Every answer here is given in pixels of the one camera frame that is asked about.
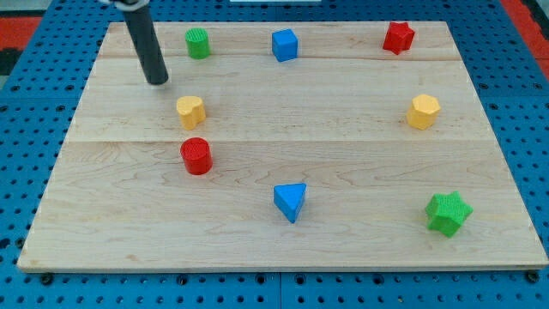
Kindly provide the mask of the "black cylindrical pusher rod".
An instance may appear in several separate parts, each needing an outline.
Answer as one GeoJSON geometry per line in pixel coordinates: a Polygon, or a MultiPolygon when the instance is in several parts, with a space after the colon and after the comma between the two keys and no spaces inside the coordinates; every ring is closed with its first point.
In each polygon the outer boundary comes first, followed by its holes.
{"type": "Polygon", "coordinates": [[[148,2],[121,2],[121,10],[147,83],[166,83],[168,72],[148,2]]]}

